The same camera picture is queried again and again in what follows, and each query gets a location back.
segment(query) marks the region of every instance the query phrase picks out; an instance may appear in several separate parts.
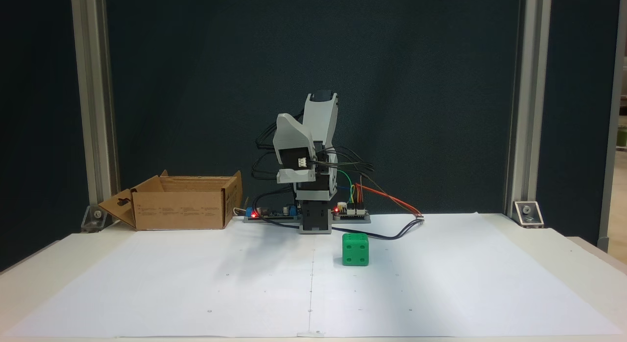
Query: green dice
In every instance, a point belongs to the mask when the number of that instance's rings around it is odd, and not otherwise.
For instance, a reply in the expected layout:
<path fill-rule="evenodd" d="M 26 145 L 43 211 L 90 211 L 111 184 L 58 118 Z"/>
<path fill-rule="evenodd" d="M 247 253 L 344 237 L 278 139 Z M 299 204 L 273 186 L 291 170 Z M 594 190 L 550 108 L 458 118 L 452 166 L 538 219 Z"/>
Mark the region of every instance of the green dice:
<path fill-rule="evenodd" d="M 368 266 L 368 236 L 346 233 L 342 235 L 342 264 L 345 266 Z"/>

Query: open cardboard box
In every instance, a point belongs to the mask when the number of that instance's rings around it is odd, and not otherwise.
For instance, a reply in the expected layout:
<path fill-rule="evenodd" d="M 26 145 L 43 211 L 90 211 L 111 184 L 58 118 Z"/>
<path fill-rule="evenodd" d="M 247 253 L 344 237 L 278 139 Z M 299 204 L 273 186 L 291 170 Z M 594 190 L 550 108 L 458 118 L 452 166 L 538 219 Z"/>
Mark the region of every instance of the open cardboard box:
<path fill-rule="evenodd" d="M 232 177 L 154 176 L 100 207 L 136 230 L 222 229 L 241 206 L 241 172 Z"/>

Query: electrical wire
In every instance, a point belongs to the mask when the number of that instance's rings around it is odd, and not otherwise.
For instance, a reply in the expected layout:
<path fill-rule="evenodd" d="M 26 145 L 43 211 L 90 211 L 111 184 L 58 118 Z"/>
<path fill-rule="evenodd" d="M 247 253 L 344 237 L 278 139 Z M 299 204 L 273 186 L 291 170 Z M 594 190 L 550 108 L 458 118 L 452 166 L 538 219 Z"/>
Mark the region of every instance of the electrical wire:
<path fill-rule="evenodd" d="M 349 179 L 349 184 L 350 184 L 349 186 L 350 186 L 350 189 L 352 189 L 352 181 L 351 181 L 351 177 L 349 177 L 349 174 L 348 174 L 347 172 L 344 172 L 343 170 L 338 170 L 338 172 L 340 172 L 340 173 L 342 173 L 343 175 L 345 175 L 345 176 L 346 176 L 346 179 Z M 349 194 L 349 202 L 351 202 L 351 199 L 352 199 L 352 190 L 350 190 L 350 191 L 349 191 L 349 193 L 350 193 L 350 194 Z"/>
<path fill-rule="evenodd" d="M 264 159 L 264 157 L 271 155 L 271 154 L 275 154 L 274 151 L 268 151 L 265 152 L 264 154 L 262 154 L 261 156 L 259 156 L 259 158 L 253 163 L 253 166 L 251 166 L 250 168 L 250 175 L 258 180 L 276 180 L 276 176 L 274 177 L 269 177 L 269 176 L 259 176 L 257 175 L 257 173 L 263 173 L 263 174 L 274 174 L 276 175 L 276 172 L 270 172 L 270 171 L 260 171 L 257 169 L 257 167 L 259 166 L 259 163 L 262 161 L 262 159 Z"/>
<path fill-rule="evenodd" d="M 422 218 L 420 218 L 420 219 L 413 219 L 408 224 L 406 224 L 403 227 L 403 229 L 401 229 L 401 231 L 398 232 L 398 234 L 392 235 L 391 237 L 388 237 L 387 235 L 381 235 L 381 234 L 377 234 L 377 233 L 364 232 L 362 230 L 354 230 L 354 229 L 349 229 L 349 228 L 333 227 L 333 229 L 334 230 L 338 230 L 340 232 L 345 232 L 345 233 L 365 234 L 368 237 L 381 239 L 381 240 L 396 240 L 396 239 L 399 239 L 399 238 L 403 237 L 404 235 L 406 235 L 410 231 L 410 229 L 412 229 L 416 224 L 423 223 L 423 222 L 425 222 L 425 219 L 422 219 Z"/>
<path fill-rule="evenodd" d="M 396 197 L 393 197 L 392 195 L 389 195 L 389 194 L 387 194 L 386 192 L 379 192 L 378 190 L 375 190 L 375 189 L 372 189 L 372 188 L 368 188 L 367 186 L 362 185 L 362 184 L 360 184 L 360 183 L 355 183 L 355 186 L 356 186 L 358 189 L 363 188 L 363 189 L 368 190 L 369 192 L 372 192 L 372 193 L 375 193 L 375 194 L 379 194 L 379 195 L 383 195 L 383 196 L 385 196 L 385 197 L 389 197 L 389 198 L 390 198 L 392 201 L 394 201 L 396 204 L 398 204 L 398 205 L 399 205 L 399 206 L 401 206 L 402 208 L 405 208 L 405 210 L 409 210 L 412 214 L 414 214 L 414 215 L 415 215 L 415 216 L 417 216 L 417 217 L 422 217 L 422 215 L 423 215 L 423 214 L 422 214 L 422 213 L 421 213 L 421 212 L 420 212 L 417 208 L 415 208 L 414 206 L 411 206 L 410 204 L 408 204 L 408 203 L 406 203 L 406 202 L 404 202 L 404 201 L 402 201 L 402 200 L 400 200 L 400 199 L 397 199 Z"/>
<path fill-rule="evenodd" d="M 301 110 L 300 113 L 296 114 L 295 116 L 292 116 L 294 119 L 299 120 L 300 118 L 302 118 L 305 115 L 305 109 Z M 275 132 L 276 130 L 276 123 L 272 123 L 270 125 L 268 125 L 268 127 L 266 127 L 264 130 L 262 130 L 262 132 L 259 133 L 259 135 L 257 136 L 257 138 L 255 138 L 255 145 L 257 146 L 257 149 L 259 150 L 274 150 L 274 145 L 272 144 L 264 144 L 264 141 L 266 141 L 266 139 L 268 139 L 268 137 Z"/>
<path fill-rule="evenodd" d="M 280 188 L 278 190 L 275 190 L 273 192 L 268 192 L 268 193 L 264 193 L 261 195 L 257 195 L 257 197 L 255 197 L 255 199 L 253 199 L 253 211 L 256 213 L 257 212 L 257 203 L 259 202 L 260 199 L 269 196 L 269 195 L 278 195 L 278 194 L 287 194 L 287 193 L 291 193 L 293 192 L 293 188 L 291 186 L 287 187 L 287 188 Z M 298 226 L 294 226 L 294 225 L 290 225 L 290 224 L 284 224 L 284 223 L 278 223 L 277 221 L 273 221 L 273 220 L 269 220 L 266 219 L 265 216 L 262 216 L 261 213 L 257 213 L 257 216 L 263 220 L 264 222 L 267 223 L 271 223 L 271 224 L 275 224 L 277 226 L 280 227 L 286 227 L 286 228 L 298 228 Z"/>
<path fill-rule="evenodd" d="M 240 212 L 246 212 L 246 210 L 244 210 L 243 208 L 234 207 L 234 208 L 233 208 L 233 215 L 236 215 L 236 216 L 237 216 L 237 215 L 239 215 L 239 214 L 237 213 L 237 211 L 240 211 Z"/>

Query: dark green wall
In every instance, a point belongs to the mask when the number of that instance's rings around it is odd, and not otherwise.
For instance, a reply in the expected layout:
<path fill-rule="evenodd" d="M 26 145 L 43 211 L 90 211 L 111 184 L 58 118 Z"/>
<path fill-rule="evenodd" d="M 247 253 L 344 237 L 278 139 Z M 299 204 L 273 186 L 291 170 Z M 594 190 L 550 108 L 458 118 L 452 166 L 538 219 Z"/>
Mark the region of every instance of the dark green wall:
<path fill-rule="evenodd" d="M 71 1 L 0 5 L 3 270 L 78 232 L 89 200 Z"/>
<path fill-rule="evenodd" d="M 537 199 L 544 222 L 596 244 L 620 0 L 553 0 Z"/>
<path fill-rule="evenodd" d="M 242 170 L 248 196 L 276 188 L 248 175 L 255 136 L 332 88 L 334 143 L 372 161 L 388 192 L 430 213 L 502 210 L 519 0 L 107 0 L 107 11 L 123 187 L 167 168 Z"/>

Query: orange wire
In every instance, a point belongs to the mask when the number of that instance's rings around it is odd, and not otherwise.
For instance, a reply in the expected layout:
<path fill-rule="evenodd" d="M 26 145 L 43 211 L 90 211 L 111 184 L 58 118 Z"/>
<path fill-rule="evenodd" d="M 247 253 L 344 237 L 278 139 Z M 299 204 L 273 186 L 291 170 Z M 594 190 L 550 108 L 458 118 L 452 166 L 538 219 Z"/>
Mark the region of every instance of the orange wire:
<path fill-rule="evenodd" d="M 405 208 L 407 208 L 410 212 L 412 212 L 412 213 L 414 213 L 416 215 L 422 215 L 422 213 L 417 208 L 415 208 L 414 206 L 411 206 L 410 204 L 408 204 L 408 203 L 406 203 L 406 202 L 404 202 L 404 201 L 402 201 L 400 199 L 397 199 L 396 197 L 393 197 L 392 195 L 388 195 L 388 194 L 382 193 L 382 192 L 380 192 L 378 190 L 374 190 L 372 188 L 368 188 L 367 186 L 359 184 L 359 183 L 356 183 L 355 185 L 358 188 L 364 188 L 364 189 L 368 190 L 369 192 L 373 192 L 375 194 L 379 194 L 379 195 L 383 195 L 385 197 L 389 197 L 390 199 L 392 199 L 392 201 L 394 201 L 396 203 L 399 203 L 399 204 L 403 204 L 405 206 Z"/>

